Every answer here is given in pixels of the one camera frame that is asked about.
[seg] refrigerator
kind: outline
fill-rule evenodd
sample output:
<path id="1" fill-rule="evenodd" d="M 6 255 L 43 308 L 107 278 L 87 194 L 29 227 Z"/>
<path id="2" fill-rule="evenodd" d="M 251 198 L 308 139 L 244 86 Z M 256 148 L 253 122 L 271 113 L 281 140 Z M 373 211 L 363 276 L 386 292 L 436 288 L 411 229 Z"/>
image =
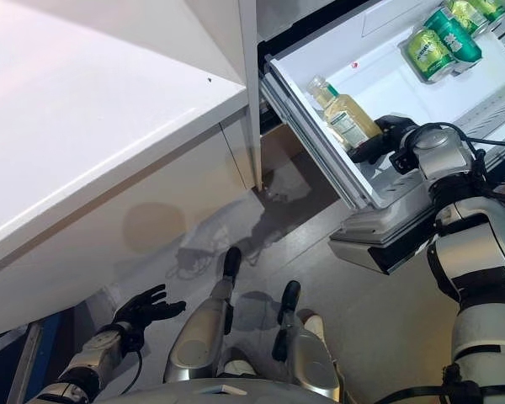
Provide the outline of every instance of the refrigerator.
<path id="1" fill-rule="evenodd" d="M 418 125 L 452 122 L 468 136 L 505 141 L 505 19 L 476 38 L 483 54 L 476 66 L 425 83 L 408 65 L 403 42 L 438 5 L 336 1 L 258 45 L 261 94 L 353 212 L 331 235 L 331 249 L 386 274 L 422 251 L 433 235 L 434 212 L 422 176 L 418 170 L 399 174 L 387 157 L 353 163 L 306 85 L 324 76 L 373 120 L 394 114 Z M 477 147 L 486 150 L 488 170 L 505 178 L 505 147 Z"/>

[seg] beverage can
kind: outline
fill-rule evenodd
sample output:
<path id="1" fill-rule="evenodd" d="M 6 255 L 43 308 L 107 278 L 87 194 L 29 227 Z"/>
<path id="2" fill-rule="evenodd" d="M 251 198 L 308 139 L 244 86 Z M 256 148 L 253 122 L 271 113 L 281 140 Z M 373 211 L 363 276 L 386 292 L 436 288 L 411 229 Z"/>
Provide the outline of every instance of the beverage can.
<path id="1" fill-rule="evenodd" d="M 492 27 L 498 26 L 505 18 L 505 6 L 500 0 L 468 0 L 468 2 L 490 21 Z"/>
<path id="2" fill-rule="evenodd" d="M 406 51 L 426 82 L 437 82 L 455 67 L 454 57 L 431 29 L 420 29 L 414 33 L 407 42 Z"/>
<path id="3" fill-rule="evenodd" d="M 467 0 L 445 0 L 444 5 L 472 37 L 475 38 L 488 28 L 486 17 Z"/>
<path id="4" fill-rule="evenodd" d="M 455 72 L 463 72 L 482 59 L 481 48 L 448 8 L 437 8 L 424 25 L 438 34 L 441 41 L 459 62 L 454 67 Z"/>

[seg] wire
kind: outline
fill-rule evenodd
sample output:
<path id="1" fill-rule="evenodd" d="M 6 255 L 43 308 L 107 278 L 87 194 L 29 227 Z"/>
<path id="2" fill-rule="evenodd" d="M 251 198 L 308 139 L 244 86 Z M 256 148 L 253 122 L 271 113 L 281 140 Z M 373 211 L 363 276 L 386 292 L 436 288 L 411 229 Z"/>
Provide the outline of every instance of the wire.
<path id="1" fill-rule="evenodd" d="M 447 126 L 456 131 L 461 141 L 463 141 L 471 153 L 473 154 L 475 161 L 471 168 L 470 174 L 474 177 L 476 187 L 482 192 L 484 196 L 491 199 L 496 199 L 505 206 L 505 194 L 500 194 L 492 191 L 491 186 L 505 185 L 505 181 L 493 181 L 490 178 L 488 171 L 486 170 L 485 155 L 486 152 L 482 149 L 475 149 L 473 143 L 482 143 L 486 145 L 503 146 L 505 147 L 505 141 L 489 141 L 485 139 L 476 139 L 474 137 L 467 136 L 464 131 L 457 125 L 450 124 L 449 122 L 436 122 L 432 124 L 426 124 L 421 126 L 416 130 L 416 135 L 413 137 L 413 141 L 427 129 L 438 128 L 441 126 Z"/>
<path id="2" fill-rule="evenodd" d="M 481 398 L 488 396 L 505 396 L 505 385 L 489 385 L 487 387 L 480 387 L 479 391 L 481 393 Z M 474 399 L 477 398 L 473 395 L 468 396 L 469 393 L 470 390 L 463 385 L 423 385 L 396 391 L 377 401 L 375 404 L 391 404 L 392 402 L 402 401 L 408 398 L 424 396 L 439 396 L 439 400 L 442 403 L 446 402 L 446 396 L 457 396 L 460 399 L 470 397 Z"/>
<path id="3" fill-rule="evenodd" d="M 136 356 L 138 356 L 138 369 L 136 370 L 136 375 L 133 378 L 133 381 L 131 381 L 131 383 L 129 383 L 129 385 L 125 388 L 125 390 L 123 390 L 121 392 L 121 394 L 120 394 L 121 396 L 123 396 L 125 393 L 127 393 L 131 389 L 131 387 L 133 387 L 133 385 L 138 380 L 138 377 L 141 375 L 141 370 L 142 370 L 142 355 L 141 355 L 141 351 L 135 351 L 135 353 L 136 353 Z"/>

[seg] white cabinet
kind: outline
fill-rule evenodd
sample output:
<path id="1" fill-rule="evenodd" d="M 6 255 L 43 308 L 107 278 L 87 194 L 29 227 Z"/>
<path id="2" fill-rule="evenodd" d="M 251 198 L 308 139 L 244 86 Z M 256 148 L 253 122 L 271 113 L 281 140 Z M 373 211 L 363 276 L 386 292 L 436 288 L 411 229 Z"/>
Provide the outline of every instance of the white cabinet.
<path id="1" fill-rule="evenodd" d="M 0 331 L 78 303 L 258 183 L 247 7 L 0 0 Z"/>
<path id="2" fill-rule="evenodd" d="M 0 332 L 74 306 L 130 274 L 244 191 L 220 126 L 207 130 L 2 261 Z"/>

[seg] gray floor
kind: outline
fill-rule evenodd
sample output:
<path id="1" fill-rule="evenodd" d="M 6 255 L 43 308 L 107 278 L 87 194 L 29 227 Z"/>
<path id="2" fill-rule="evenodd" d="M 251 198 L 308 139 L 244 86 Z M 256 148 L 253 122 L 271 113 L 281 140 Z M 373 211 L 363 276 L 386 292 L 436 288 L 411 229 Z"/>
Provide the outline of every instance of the gray floor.
<path id="1" fill-rule="evenodd" d="M 78 342 L 109 322 L 116 306 L 166 283 L 168 301 L 184 299 L 188 310 L 148 327 L 144 369 L 134 389 L 158 385 L 174 338 L 221 276 L 226 249 L 237 244 L 246 259 L 232 299 L 234 328 L 225 349 L 239 347 L 263 375 L 286 377 L 270 352 L 280 295 L 289 280 L 297 279 L 302 285 L 299 307 L 324 317 L 327 344 L 357 402 L 441 383 L 457 306 L 437 291 L 424 261 L 415 258 L 385 276 L 336 259 L 327 240 L 348 211 L 307 155 L 275 170 L 267 185 L 266 192 L 250 191 L 78 307 Z M 100 398 L 118 394 L 135 372 L 130 355 Z"/>

